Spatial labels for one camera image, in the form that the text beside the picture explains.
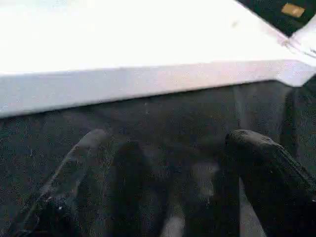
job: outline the small gold plate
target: small gold plate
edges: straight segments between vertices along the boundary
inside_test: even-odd
[[[290,3],[287,3],[286,5],[284,5],[284,7],[282,8],[282,12],[285,14],[288,14],[290,16],[294,16],[296,18],[300,18],[301,15],[304,13],[305,9],[300,7],[300,6],[296,6]]]

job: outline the dark background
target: dark background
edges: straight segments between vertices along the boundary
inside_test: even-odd
[[[244,6],[255,12],[271,25],[291,36],[302,28],[316,13],[314,0],[238,0]],[[300,18],[295,18],[281,12],[286,3],[291,3],[305,9]]]

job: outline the white tabletop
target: white tabletop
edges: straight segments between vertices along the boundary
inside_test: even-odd
[[[0,116],[265,79],[300,86],[316,70],[285,40],[233,0],[0,0]]]

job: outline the white surface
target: white surface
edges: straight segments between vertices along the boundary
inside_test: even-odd
[[[1,74],[291,59],[232,0],[65,1],[0,4]]]
[[[0,0],[0,30],[0,116],[316,71],[233,0]]]

